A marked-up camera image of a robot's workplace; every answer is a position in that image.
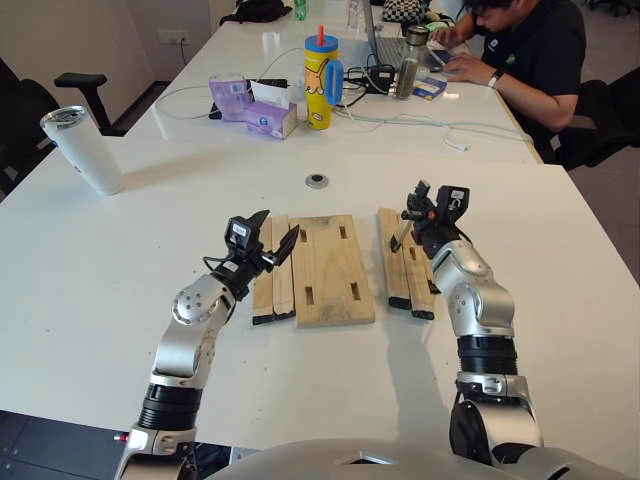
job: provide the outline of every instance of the yellow cup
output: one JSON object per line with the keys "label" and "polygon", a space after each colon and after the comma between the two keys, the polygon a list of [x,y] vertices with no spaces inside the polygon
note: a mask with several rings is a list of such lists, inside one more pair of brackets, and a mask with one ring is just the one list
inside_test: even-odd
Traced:
{"label": "yellow cup", "polygon": [[338,58],[338,39],[324,36],[318,45],[316,35],[304,42],[304,85],[309,126],[323,130],[331,123],[331,106],[340,103],[344,70]]}

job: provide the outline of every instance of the man's hand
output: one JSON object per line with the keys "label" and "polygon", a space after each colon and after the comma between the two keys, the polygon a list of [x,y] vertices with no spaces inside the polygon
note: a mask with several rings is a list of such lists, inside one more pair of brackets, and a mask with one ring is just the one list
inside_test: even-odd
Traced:
{"label": "man's hand", "polygon": [[471,82],[478,85],[488,85],[491,76],[496,71],[495,68],[468,53],[455,55],[443,70],[456,73],[447,79],[450,82]]}
{"label": "man's hand", "polygon": [[436,30],[429,38],[430,40],[435,40],[445,48],[457,47],[465,40],[464,36],[462,36],[455,27]]}

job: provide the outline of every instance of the wristwatch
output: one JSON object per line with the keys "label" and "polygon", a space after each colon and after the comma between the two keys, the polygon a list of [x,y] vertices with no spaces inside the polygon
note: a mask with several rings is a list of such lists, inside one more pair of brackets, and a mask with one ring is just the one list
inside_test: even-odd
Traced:
{"label": "wristwatch", "polygon": [[496,69],[496,71],[493,72],[493,75],[491,75],[491,79],[489,80],[489,83],[487,83],[487,85],[491,88],[494,88],[496,82],[502,75],[504,75],[504,68]]}

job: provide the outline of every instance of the power adapter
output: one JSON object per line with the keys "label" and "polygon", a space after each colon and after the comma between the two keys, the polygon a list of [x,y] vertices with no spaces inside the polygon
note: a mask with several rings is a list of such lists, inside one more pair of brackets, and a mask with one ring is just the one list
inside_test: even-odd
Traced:
{"label": "power adapter", "polygon": [[369,81],[367,79],[366,93],[377,93],[379,95],[389,93],[389,89],[393,83],[393,77],[396,73],[391,65],[374,65],[367,68],[367,73],[371,80]]}

